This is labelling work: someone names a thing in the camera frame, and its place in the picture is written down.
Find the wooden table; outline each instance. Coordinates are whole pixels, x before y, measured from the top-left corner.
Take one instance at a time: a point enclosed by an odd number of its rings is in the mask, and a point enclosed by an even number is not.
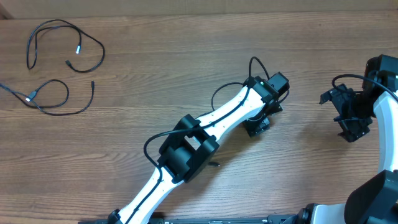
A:
[[[106,47],[104,63],[88,74],[64,61],[90,68],[101,48],[83,38],[76,55],[72,29],[40,37],[37,65],[26,68],[27,38],[42,21],[0,21],[0,82],[28,94],[48,79],[63,80],[70,100],[56,112],[84,107],[91,80],[95,97],[84,113],[54,117],[0,90],[0,223],[76,223],[122,208],[154,170],[142,153],[145,140],[187,113],[211,110],[212,93],[244,81],[253,55],[290,80],[285,110],[259,137],[236,128],[214,158],[222,166],[207,167],[173,191],[158,212],[173,218],[296,213],[312,202],[344,202],[377,172],[377,121],[349,144],[337,136],[333,105],[318,102],[334,76],[363,74],[366,61],[380,54],[398,56],[398,12],[70,19]],[[238,89],[221,91],[215,105]],[[51,84],[37,101],[64,97],[65,89]],[[163,140],[150,145],[152,156]]]

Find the cable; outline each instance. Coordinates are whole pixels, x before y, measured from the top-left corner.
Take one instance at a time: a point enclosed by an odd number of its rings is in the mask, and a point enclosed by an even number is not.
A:
[[[64,22],[64,23],[67,23],[67,24],[69,24],[69,25],[52,26],[52,27],[45,27],[45,28],[43,28],[43,29],[39,29],[39,28],[42,27],[43,25],[48,24],[48,23],[50,23],[50,22],[55,22],[55,21]],[[73,67],[72,63],[71,63],[69,60],[66,60],[66,61],[65,61],[66,65],[68,65],[68,66],[69,66],[73,71],[75,71],[75,72],[78,72],[78,73],[87,73],[87,72],[92,72],[93,70],[97,69],[97,68],[103,63],[104,58],[105,58],[105,47],[104,47],[104,45],[103,45],[100,41],[98,41],[98,40],[96,40],[94,37],[92,37],[92,36],[86,34],[86,33],[85,33],[84,31],[82,31],[79,27],[77,27],[77,26],[71,24],[70,22],[64,21],[64,20],[62,20],[62,19],[52,19],[52,20],[49,20],[49,21],[47,21],[47,22],[43,22],[43,23],[41,23],[40,25],[38,25],[38,26],[32,31],[32,33],[30,34],[30,37],[29,37],[29,39],[28,39],[28,41],[27,41],[27,48],[26,48],[26,65],[27,65],[27,68],[28,68],[29,70],[35,67],[36,61],[37,61],[37,35],[38,35],[38,33],[41,32],[41,31],[43,31],[43,30],[47,30],[47,29],[58,29],[58,28],[63,28],[63,27],[69,27],[69,28],[75,29],[75,30],[79,33],[79,44],[78,44],[77,49],[76,49],[76,54],[79,54],[79,53],[80,53],[80,49],[81,49],[81,34],[86,35],[87,37],[91,38],[92,40],[94,40],[95,42],[97,42],[98,44],[100,44],[100,46],[101,46],[102,49],[103,49],[103,55],[102,55],[102,57],[101,57],[101,60],[100,60],[94,67],[92,67],[91,69],[88,69],[88,70],[77,70],[77,69],[75,69],[75,68]],[[30,49],[30,43],[32,42],[33,36],[35,37],[35,60],[34,60],[34,62],[33,62],[33,65],[32,65],[32,66],[29,66],[29,49]]]
[[[38,94],[38,92],[39,92],[39,90],[40,90],[41,88],[43,88],[45,85],[47,85],[47,84],[49,84],[49,83],[51,83],[51,82],[59,82],[59,83],[61,83],[62,85],[64,85],[65,88],[67,89],[67,96],[65,97],[65,99],[64,99],[64,101],[63,101],[62,103],[59,103],[59,104],[57,104],[57,105],[52,105],[52,106],[40,106],[40,105],[38,105],[38,104],[34,101],[34,98],[37,96],[37,94]],[[56,79],[49,80],[49,81],[47,81],[47,82],[41,84],[41,86],[39,86],[36,90],[32,91],[32,93],[30,93],[29,95],[25,95],[25,94],[23,94],[23,93],[21,93],[21,92],[19,92],[19,91],[12,90],[12,89],[8,88],[6,85],[4,85],[4,84],[2,84],[2,83],[0,83],[0,87],[3,88],[3,89],[5,89],[5,90],[8,91],[9,93],[12,93],[16,98],[18,98],[18,100],[20,100],[21,102],[23,102],[23,104],[24,104],[25,106],[29,107],[29,108],[38,109],[38,110],[40,110],[42,113],[45,113],[45,114],[51,115],[51,116],[68,116],[68,115],[78,114],[78,113],[81,113],[81,112],[87,110],[87,108],[91,105],[91,102],[93,101],[93,98],[94,98],[95,83],[94,83],[94,81],[91,81],[91,98],[90,98],[90,101],[88,102],[88,104],[87,104],[83,109],[81,109],[81,110],[79,110],[79,111],[76,111],[76,112],[72,112],[72,113],[50,113],[50,112],[47,112],[47,111],[43,110],[43,108],[58,108],[58,107],[64,105],[64,104],[68,101],[68,99],[69,99],[69,88],[68,88],[68,86],[67,86],[63,81],[61,81],[61,80],[56,80]],[[27,104],[27,103],[26,103],[21,97],[19,97],[18,95],[21,95],[21,96],[25,97],[25,100],[28,101],[28,102],[33,103],[34,106]]]
[[[231,83],[227,83],[227,84],[224,84],[224,85],[218,87],[218,89],[213,93],[213,96],[211,97],[211,109],[213,109],[213,111],[214,111],[213,100],[214,100],[214,97],[216,96],[217,92],[220,91],[222,88],[229,86],[229,85],[242,85],[243,86],[243,83],[231,82]]]
[[[286,95],[283,97],[283,99],[278,101],[278,104],[281,104],[283,101],[285,101],[287,96],[289,95],[289,93],[290,93],[290,90],[287,90]]]
[[[251,64],[252,64],[253,60],[256,60],[256,61],[261,65],[262,69],[263,69],[264,72],[266,73],[267,78],[268,78],[268,80],[269,80],[269,75],[268,75],[268,72],[267,72],[266,67],[262,64],[262,62],[260,61],[260,59],[258,59],[257,57],[252,57],[252,58],[250,58],[250,62],[249,62],[249,77],[251,77]]]
[[[261,61],[260,61],[257,57],[252,57],[252,58],[250,59],[250,62],[249,62],[249,78],[252,77],[252,76],[251,76],[251,64],[252,64],[252,61],[253,61],[253,60],[257,60],[257,61],[260,63],[261,67],[264,69],[264,71],[265,71],[265,73],[266,73],[266,75],[267,75],[267,78],[269,79],[269,75],[268,75],[268,72],[267,72],[265,66],[261,63]],[[216,92],[219,91],[220,89],[222,89],[222,88],[228,86],[228,85],[233,85],[233,84],[240,84],[240,85],[242,85],[242,83],[227,83],[227,84],[225,84],[225,85],[219,87],[219,88],[216,90]],[[148,147],[149,143],[150,143],[151,141],[153,141],[154,139],[157,139],[157,138],[162,137],[162,136],[167,136],[167,135],[169,135],[169,134],[190,133],[190,132],[193,132],[193,131],[199,131],[199,130],[206,129],[206,128],[209,128],[209,127],[211,127],[211,126],[214,126],[215,124],[219,123],[219,122],[222,121],[223,119],[227,118],[229,115],[233,114],[237,109],[239,109],[239,107],[241,107],[241,106],[243,105],[243,103],[246,101],[246,99],[247,99],[248,96],[249,96],[249,91],[250,91],[250,89],[251,89],[251,88],[248,87],[248,90],[246,91],[246,94],[245,94],[243,100],[242,100],[241,102],[239,102],[239,104],[238,104],[235,108],[233,108],[230,112],[226,113],[224,116],[222,116],[222,117],[218,118],[217,120],[213,121],[212,123],[207,124],[207,125],[202,126],[202,127],[199,127],[199,128],[180,129],[180,130],[173,130],[173,131],[162,132],[162,133],[159,133],[159,134],[156,134],[156,135],[150,137],[150,138],[145,142],[145,144],[144,144],[144,155],[145,155],[145,157],[150,161],[150,163],[152,163],[152,164],[156,167],[156,169],[159,170],[159,178],[157,179],[157,182],[156,182],[155,186],[152,188],[152,190],[150,190],[150,192],[141,200],[141,202],[140,202],[140,203],[137,205],[137,207],[133,210],[133,213],[132,213],[132,214],[130,215],[130,217],[127,219],[127,221],[126,221],[125,224],[128,224],[128,223],[130,222],[130,220],[133,218],[133,216],[134,216],[134,215],[136,214],[136,212],[139,210],[140,206],[150,197],[150,195],[152,195],[152,193],[153,193],[153,192],[156,190],[156,188],[159,186],[159,184],[161,183],[162,178],[163,178],[161,166],[159,166],[159,165],[150,157],[150,155],[148,155],[147,147]]]
[[[264,117],[264,113],[263,114],[261,114],[261,117],[260,118],[258,118],[258,119],[255,119],[255,120],[253,120],[253,119],[248,119],[248,121],[259,121],[259,120],[261,120],[263,117]]]
[[[355,75],[355,74],[338,75],[338,76],[336,76],[334,79],[332,79],[332,81],[331,81],[331,85],[333,86],[333,88],[335,88],[336,90],[338,90],[338,91],[340,91],[340,92],[343,92],[343,93],[362,93],[362,91],[347,91],[347,90],[342,90],[342,89],[340,89],[340,88],[338,88],[338,87],[336,86],[335,82],[336,82],[337,79],[339,79],[339,78],[346,78],[346,77],[350,77],[350,78],[359,78],[359,79],[362,79],[362,80],[364,80],[364,81],[371,82],[371,83],[375,84],[377,87],[381,88],[382,90],[388,92],[388,94],[390,94],[390,95],[396,100],[396,102],[398,103],[398,96],[395,95],[391,90],[389,90],[389,89],[388,89],[387,87],[385,87],[384,85],[382,85],[382,84],[380,84],[380,83],[378,83],[378,82],[376,82],[376,81],[374,81],[374,80],[372,80],[372,79],[370,79],[370,78],[366,78],[366,77],[364,77],[364,76],[362,76],[362,75]]]
[[[210,113],[212,113],[212,111],[209,111],[209,112],[203,113],[203,114],[201,114],[201,115],[197,116],[195,119],[198,119],[198,118],[200,118],[201,116],[208,115],[208,114],[210,114]]]

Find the cable connector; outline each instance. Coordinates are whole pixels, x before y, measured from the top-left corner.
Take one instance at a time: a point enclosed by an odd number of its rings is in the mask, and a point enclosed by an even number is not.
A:
[[[27,95],[27,98],[25,98],[26,101],[30,102],[31,100],[33,100],[33,98],[36,97],[37,91],[34,90],[32,91],[32,93],[30,93],[29,95]]]
[[[77,46],[77,48],[76,48],[76,54],[79,54],[79,53],[80,53],[80,47],[81,47],[80,45]]]
[[[72,66],[72,63],[70,63],[70,61],[69,60],[66,60],[65,61],[65,63],[69,66],[69,67],[71,67]]]

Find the black bracket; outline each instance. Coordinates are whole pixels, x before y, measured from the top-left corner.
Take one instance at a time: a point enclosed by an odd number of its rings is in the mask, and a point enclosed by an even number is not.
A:
[[[382,84],[391,91],[398,90],[398,58],[387,55],[380,55],[368,60],[366,63],[365,75],[377,83]],[[339,123],[343,132],[339,133],[348,142],[358,140],[364,136],[370,129],[368,126],[372,123],[373,104],[384,93],[384,90],[378,88],[374,83],[363,81],[361,92],[354,92],[344,84],[332,88],[321,95],[320,104],[331,101],[339,116],[335,121]]]
[[[191,115],[184,116],[175,126],[174,130],[199,128],[200,121]],[[185,139],[195,137],[200,142],[198,149]],[[165,167],[173,176],[173,183],[181,180],[191,181],[207,163],[219,148],[214,136],[209,136],[203,129],[190,133],[169,135],[159,149],[160,157],[158,163]]]
[[[261,77],[249,77],[244,85],[251,87],[266,104],[263,110],[255,117],[243,122],[250,137],[257,136],[269,129],[268,116],[283,111],[278,99],[289,89],[289,80],[280,72],[273,75],[268,81]]]
[[[339,89],[344,91],[353,92],[353,89],[347,89],[346,85],[341,84],[338,86]],[[371,117],[358,118],[353,107],[354,98],[349,93],[338,91],[334,88],[321,95],[321,101],[319,104],[324,104],[327,101],[331,101],[335,106],[339,116],[334,121],[338,122],[343,132],[338,135],[343,137],[348,142],[358,140],[370,132],[369,125],[373,122]]]

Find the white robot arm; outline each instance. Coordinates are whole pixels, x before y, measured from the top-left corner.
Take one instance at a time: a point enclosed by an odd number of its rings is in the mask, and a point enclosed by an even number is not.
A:
[[[224,104],[222,107],[210,114],[197,118],[197,120],[200,121],[200,126],[212,123],[214,120],[219,119],[220,117],[231,111],[233,108],[235,108],[243,100],[247,90],[248,87],[244,86],[232,100]],[[234,113],[229,115],[227,118],[221,120],[214,126],[205,128],[204,131],[206,131],[209,136],[215,136],[216,141],[219,141],[222,136],[230,132],[238,124],[259,114],[264,106],[265,103],[261,100],[261,96],[251,88],[249,90],[248,97],[242,106],[240,106]],[[149,222],[150,216],[163,201],[163,199],[166,198],[166,196],[174,188],[183,183],[183,180],[177,183],[173,183],[172,175],[164,167],[162,168],[162,174],[162,182],[149,196],[149,198],[141,205],[140,209],[132,217],[130,223],[147,224]],[[146,183],[144,188],[138,193],[137,197],[135,197],[135,199],[129,205],[121,209],[118,213],[121,223],[127,222],[128,218],[133,213],[133,210],[155,186],[158,178],[159,170],[155,169],[152,177],[149,179],[148,183]]]
[[[384,92],[373,105],[379,124],[380,160],[379,170],[398,170],[398,103]]]
[[[219,140],[240,123],[250,136],[269,128],[267,116],[282,111],[279,97],[289,90],[289,81],[281,73],[268,80],[249,78],[239,93],[222,107],[193,119],[189,114],[180,120],[174,131],[189,133],[169,136],[160,147],[158,167],[135,199],[121,210],[115,210],[108,224],[148,224],[151,215],[166,196],[183,182],[191,181],[208,163],[218,148]],[[194,138],[194,149],[184,139]]]

